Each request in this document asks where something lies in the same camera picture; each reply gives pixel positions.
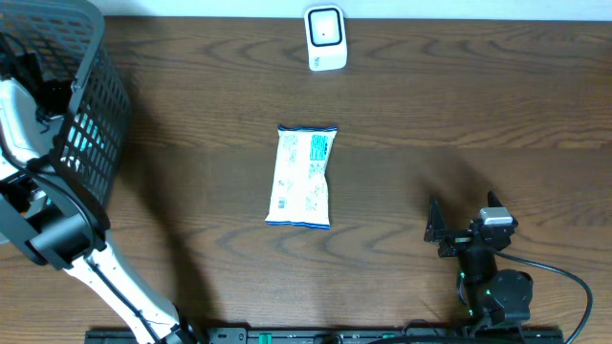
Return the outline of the cream wipes pack blue edges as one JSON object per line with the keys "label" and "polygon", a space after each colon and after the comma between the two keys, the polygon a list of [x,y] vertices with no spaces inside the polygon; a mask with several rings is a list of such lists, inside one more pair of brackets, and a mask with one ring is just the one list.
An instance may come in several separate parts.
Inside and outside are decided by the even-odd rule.
{"label": "cream wipes pack blue edges", "polygon": [[326,168],[337,132],[336,126],[277,128],[268,225],[330,228]]}

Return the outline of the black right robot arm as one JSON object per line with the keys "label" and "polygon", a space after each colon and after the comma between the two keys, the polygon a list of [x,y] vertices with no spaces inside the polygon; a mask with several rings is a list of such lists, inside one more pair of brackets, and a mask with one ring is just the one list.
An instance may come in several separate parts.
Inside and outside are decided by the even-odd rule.
{"label": "black right robot arm", "polygon": [[448,228],[437,200],[430,201],[424,240],[439,245],[439,257],[458,259],[457,294],[470,311],[470,319],[459,328],[464,336],[518,328],[531,317],[531,275],[499,269],[495,260],[511,244],[516,228],[515,217],[491,191],[488,205],[465,229]]}

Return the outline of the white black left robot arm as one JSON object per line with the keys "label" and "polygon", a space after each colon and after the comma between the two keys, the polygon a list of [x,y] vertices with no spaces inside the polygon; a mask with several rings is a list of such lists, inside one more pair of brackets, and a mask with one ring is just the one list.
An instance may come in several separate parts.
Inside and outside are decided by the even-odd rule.
{"label": "white black left robot arm", "polygon": [[127,263],[106,212],[132,121],[98,37],[1,35],[1,233],[93,290],[140,343],[207,337]]}

